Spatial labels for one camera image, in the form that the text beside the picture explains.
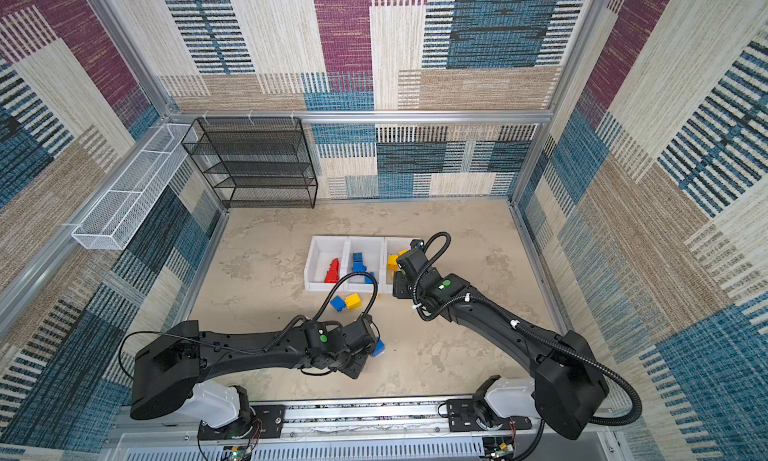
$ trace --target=white mesh basket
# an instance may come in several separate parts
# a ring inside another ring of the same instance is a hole
[[[123,250],[174,177],[186,151],[185,134],[197,140],[189,125],[166,124],[130,162],[120,177],[74,229],[72,237],[86,249]]]

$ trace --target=marbled beige surface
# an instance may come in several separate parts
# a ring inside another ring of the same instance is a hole
[[[325,299],[326,293],[304,292],[313,235],[426,239],[437,231],[452,236],[436,264],[442,274],[454,272],[514,313],[552,329],[506,203],[479,198],[234,209],[190,319],[207,331],[278,331],[298,313],[314,315]],[[361,297],[366,303],[367,296]],[[244,386],[251,399],[321,399],[471,393],[493,374],[527,377],[478,334],[442,317],[424,322],[411,306],[387,293],[374,304],[371,314],[386,350],[368,360],[358,379],[271,368],[217,380]],[[349,323],[358,314],[329,307],[321,319]]]

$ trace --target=yellow toy brick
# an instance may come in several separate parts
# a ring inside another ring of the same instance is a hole
[[[386,259],[387,269],[397,269],[397,255],[389,255]]]
[[[346,309],[353,310],[362,306],[362,300],[358,293],[352,293],[344,298],[344,304],[346,304]]]

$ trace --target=white bin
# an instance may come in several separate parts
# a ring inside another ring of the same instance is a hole
[[[352,254],[362,253],[362,264],[366,265],[366,271],[373,273],[377,284],[380,284],[381,258],[384,249],[383,237],[350,236],[345,262],[341,267],[341,275],[351,273],[354,260]],[[364,276],[352,276],[344,286],[344,291],[354,293],[373,293],[373,285],[366,284]]]
[[[312,236],[310,253],[304,265],[304,289],[328,292],[335,283],[325,283],[326,273],[334,259],[339,260],[339,276],[344,275],[344,260],[349,257],[349,237]]]
[[[382,250],[381,260],[381,280],[379,281],[379,291],[384,294],[392,296],[392,275],[395,273],[391,269],[386,268],[386,260],[389,255],[397,255],[404,249],[411,249],[411,241],[419,239],[418,236],[414,237],[385,237],[384,249]]]

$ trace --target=black mesh rack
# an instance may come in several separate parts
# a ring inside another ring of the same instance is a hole
[[[317,176],[296,118],[198,118],[184,149],[227,208],[314,208]]]

